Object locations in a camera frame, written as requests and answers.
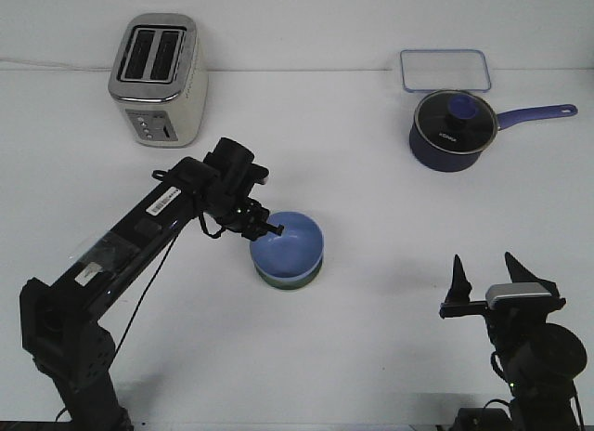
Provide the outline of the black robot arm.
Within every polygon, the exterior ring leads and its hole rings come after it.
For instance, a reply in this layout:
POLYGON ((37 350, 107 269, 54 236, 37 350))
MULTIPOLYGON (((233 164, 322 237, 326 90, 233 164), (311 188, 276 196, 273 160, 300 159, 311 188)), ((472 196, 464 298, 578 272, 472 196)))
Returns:
POLYGON ((255 241, 283 228, 268 224, 268 209, 251 198, 267 168, 248 149, 221 138, 201 161, 186 157, 83 253, 55 282, 32 278, 19 295, 22 346, 54 383, 67 423, 35 423, 35 430, 131 430, 110 378, 117 347, 99 320, 188 222, 210 216, 221 231, 255 241))
POLYGON ((443 319, 480 316, 493 347, 490 364, 510 390, 510 400, 494 398, 481 408, 458 410, 454 430, 582 430, 585 427, 575 378, 587 366, 581 340, 550 323, 550 313, 566 300, 555 282, 539 278, 511 253, 505 254, 510 282, 491 286, 481 301, 471 300, 461 259, 441 304, 443 319))

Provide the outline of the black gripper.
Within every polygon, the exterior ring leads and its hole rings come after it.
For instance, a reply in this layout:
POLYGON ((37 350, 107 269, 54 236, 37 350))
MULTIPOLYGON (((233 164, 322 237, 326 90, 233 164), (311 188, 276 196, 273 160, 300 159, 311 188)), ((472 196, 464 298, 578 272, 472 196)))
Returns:
POLYGON ((512 283, 535 282, 553 296, 503 300, 494 308, 486 301, 470 302, 472 286, 459 255, 455 255, 450 288, 439 310, 442 319, 482 316, 489 341, 497 352, 519 347, 536 327, 546 323, 549 313, 561 310, 566 304, 566 299, 559 297, 555 282, 539 278, 510 252, 504 254, 504 259, 512 283))
POLYGON ((216 175, 204 192, 204 212, 220 226, 218 231, 210 233, 202 219, 201 227, 207 236, 218 239, 228 230, 256 241, 266 234, 282 234, 284 226, 267 223, 270 211, 250 197, 255 184, 249 180, 248 170, 253 160, 251 151, 227 137, 222 137, 205 156, 203 163, 216 175))

